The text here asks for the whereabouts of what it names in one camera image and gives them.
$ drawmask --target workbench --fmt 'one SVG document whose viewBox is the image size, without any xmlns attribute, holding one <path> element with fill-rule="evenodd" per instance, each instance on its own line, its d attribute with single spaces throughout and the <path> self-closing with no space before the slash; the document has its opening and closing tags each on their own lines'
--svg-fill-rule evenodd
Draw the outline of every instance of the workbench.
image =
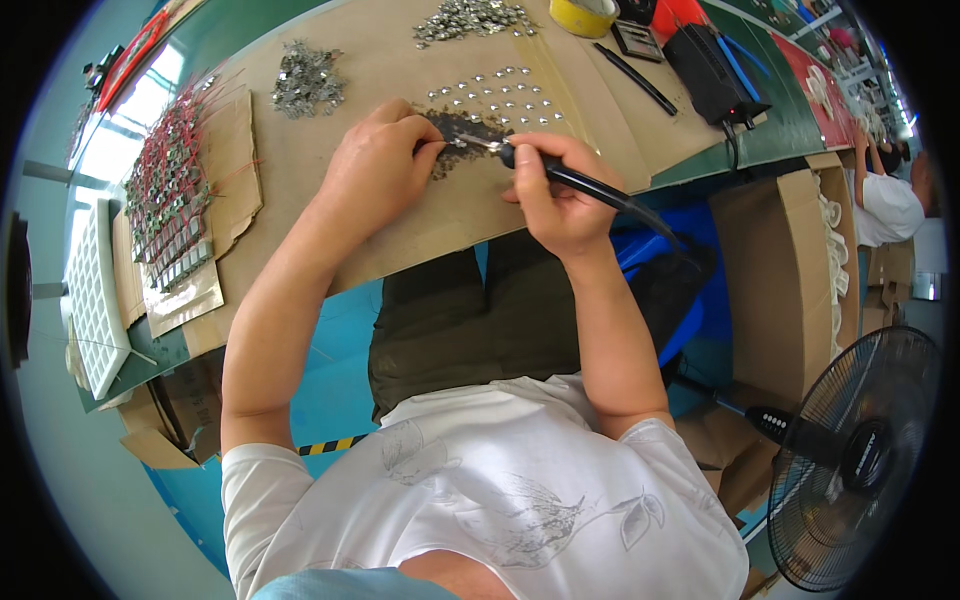
<svg viewBox="0 0 960 600">
<path fill-rule="evenodd" d="M 333 0 L 331 4 L 344 4 L 345 1 Z M 714 0 L 708 1 L 710 3 L 705 2 L 704 9 L 713 23 L 758 56 L 771 67 L 772 72 L 770 79 L 759 81 L 774 105 L 766 113 L 766 123 L 738 136 L 741 167 L 823 152 L 824 138 L 817 121 L 803 90 L 771 34 L 724 7 L 716 6 L 718 3 Z M 291 27 L 306 18 L 307 15 L 300 15 L 302 12 L 313 9 L 317 4 L 322 3 L 316 0 L 300 0 L 276 5 L 257 0 L 207 0 L 178 24 L 167 40 L 158 46 L 158 51 L 165 44 L 169 44 L 183 56 L 180 80 L 173 82 L 181 84 L 191 73 L 214 68 L 241 51 L 248 52 L 249 49 L 245 47 L 272 28 Z M 735 4 L 742 5 L 739 9 L 741 11 L 756 12 L 756 7 L 750 0 L 737 0 Z M 646 191 L 723 173 L 729 170 L 730 161 L 727 145 L 718 143 L 656 173 Z M 83 156 L 78 164 L 82 166 Z M 155 359 L 157 364 L 151 365 L 132 355 L 110 387 L 108 398 L 119 396 L 191 358 L 181 327 L 153 339 L 146 320 L 141 319 L 130 327 L 128 333 L 132 347 Z M 79 393 L 87 412 L 104 404 L 103 401 L 94 400 L 87 391 L 79 389 Z"/>
</svg>

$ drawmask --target black pen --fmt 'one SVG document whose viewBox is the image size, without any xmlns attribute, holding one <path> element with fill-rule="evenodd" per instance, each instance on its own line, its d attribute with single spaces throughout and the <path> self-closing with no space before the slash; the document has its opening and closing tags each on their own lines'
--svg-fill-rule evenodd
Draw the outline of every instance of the black pen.
<svg viewBox="0 0 960 600">
<path fill-rule="evenodd" d="M 607 57 L 607 60 L 613 63 L 613 66 L 623 71 L 623 73 L 627 77 L 634 80 L 634 83 L 642 87 L 643 91 L 650 94 L 650 97 L 656 100 L 657 104 L 659 104 L 661 108 L 666 110 L 667 114 L 669 114 L 670 116 L 676 116 L 677 107 L 670 104 L 670 101 L 666 99 L 666 96 L 661 94 L 660 90 L 656 89 L 653 84 L 648 82 L 647 78 L 637 73 L 636 69 L 634 69 L 632 66 L 627 64 L 627 62 L 624 59 L 617 56 L 616 53 L 610 48 L 607 48 L 596 42 L 593 42 L 593 47 L 599 50 L 600 52 L 602 52 L 603 56 Z"/>
</svg>

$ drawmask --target white t-shirt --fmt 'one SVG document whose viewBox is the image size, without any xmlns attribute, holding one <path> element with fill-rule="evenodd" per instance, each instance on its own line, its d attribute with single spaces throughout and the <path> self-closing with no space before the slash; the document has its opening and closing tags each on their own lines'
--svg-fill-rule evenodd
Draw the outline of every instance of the white t-shirt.
<svg viewBox="0 0 960 600">
<path fill-rule="evenodd" d="M 860 208 L 854 196 L 854 170 L 844 171 L 853 203 L 857 244 L 878 248 L 903 242 L 924 224 L 924 207 L 909 182 L 868 172 L 863 180 L 863 208 Z"/>
<path fill-rule="evenodd" d="M 520 599 L 738 598 L 746 547 L 661 420 L 593 433 L 577 375 L 404 400 L 314 481 L 271 444 L 223 459 L 237 597 L 306 568 L 485 564 Z"/>
</svg>

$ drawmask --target blue floor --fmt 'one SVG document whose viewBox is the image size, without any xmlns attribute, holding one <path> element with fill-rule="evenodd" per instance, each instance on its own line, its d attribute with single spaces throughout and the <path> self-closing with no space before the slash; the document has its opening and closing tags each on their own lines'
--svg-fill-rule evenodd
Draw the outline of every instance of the blue floor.
<svg viewBox="0 0 960 600">
<path fill-rule="evenodd" d="M 706 203 L 679 211 L 664 211 L 663 216 L 675 229 L 717 246 Z M 481 273 L 484 273 L 486 245 L 478 246 L 476 253 Z M 290 420 L 295 445 L 322 444 L 374 430 L 367 356 L 373 322 L 382 302 L 381 290 L 382 282 L 373 281 L 324 303 L 303 380 L 291 402 Z M 732 380 L 732 330 L 722 264 L 701 300 L 704 302 L 704 321 L 698 335 L 684 346 L 687 360 L 681 366 L 681 373 L 711 386 L 724 385 Z M 701 401 L 678 386 L 672 386 L 668 395 L 670 412 L 675 416 Z M 304 460 L 310 473 L 319 477 L 342 454 L 343 451 L 329 452 L 307 456 Z M 220 464 L 210 460 L 202 468 L 148 468 L 147 471 L 184 532 L 227 577 Z"/>
</svg>

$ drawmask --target electric fan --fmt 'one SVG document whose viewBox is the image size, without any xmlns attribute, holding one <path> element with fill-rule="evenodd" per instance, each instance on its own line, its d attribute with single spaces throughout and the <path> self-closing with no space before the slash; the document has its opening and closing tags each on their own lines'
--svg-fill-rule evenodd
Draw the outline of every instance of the electric fan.
<svg viewBox="0 0 960 600">
<path fill-rule="evenodd" d="M 940 381 L 940 353 L 917 329 L 894 326 L 856 341 L 792 415 L 746 411 L 780 444 L 767 506 L 770 549 L 794 586 L 844 586 L 870 555 L 910 484 Z"/>
</svg>

